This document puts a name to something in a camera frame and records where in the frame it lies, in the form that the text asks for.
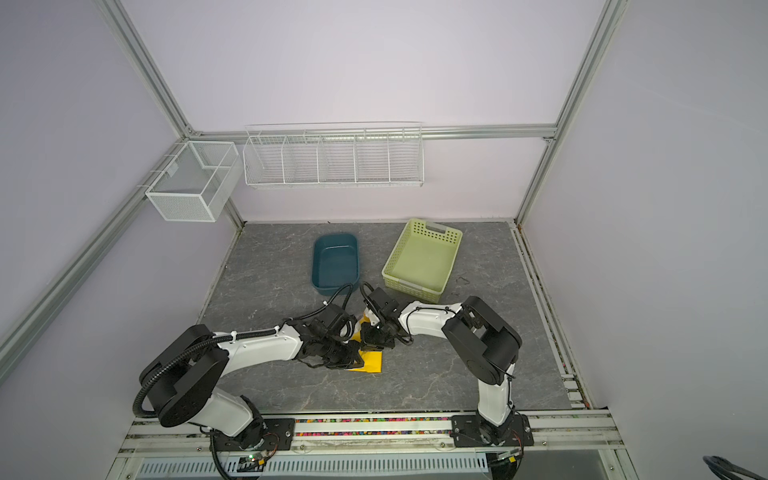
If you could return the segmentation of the yellow paper napkin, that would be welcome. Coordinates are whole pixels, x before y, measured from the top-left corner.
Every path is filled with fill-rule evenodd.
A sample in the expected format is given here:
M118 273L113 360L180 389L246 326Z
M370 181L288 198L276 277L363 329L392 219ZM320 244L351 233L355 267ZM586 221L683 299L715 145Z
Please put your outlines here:
M364 324L370 322L369 311L365 310L355 326L354 334L351 337L351 341L362 342L361 330ZM378 374L382 372L383 366L383 353L381 351L364 351L360 350L360 356L363 361L363 365L360 367L350 368L352 372L364 372L370 374Z

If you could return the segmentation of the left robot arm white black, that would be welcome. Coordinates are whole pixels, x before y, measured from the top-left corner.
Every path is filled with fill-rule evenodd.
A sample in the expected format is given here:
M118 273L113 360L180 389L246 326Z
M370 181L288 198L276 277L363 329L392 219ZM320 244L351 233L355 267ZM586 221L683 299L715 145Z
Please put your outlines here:
M309 313L266 329L215 333L204 324L186 329L139 376L135 417L156 419L166 428L192 424L215 442L238 449L261 447L277 438L255 404L219 386L222 377L276 361L299 361L311 368L363 366L353 336L357 319L333 299Z

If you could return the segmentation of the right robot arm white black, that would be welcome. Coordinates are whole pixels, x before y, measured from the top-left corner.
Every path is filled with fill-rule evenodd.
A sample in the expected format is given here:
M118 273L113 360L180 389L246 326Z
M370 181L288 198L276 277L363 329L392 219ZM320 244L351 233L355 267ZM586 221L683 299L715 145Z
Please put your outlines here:
M397 342L410 345L417 335L445 339L477 379L476 413L451 417L456 446L526 446L528 423L516 412L511 397L523 341L508 322L477 296L450 305L420 301L402 305L367 282L360 292L369 319L361 325L364 347L383 350Z

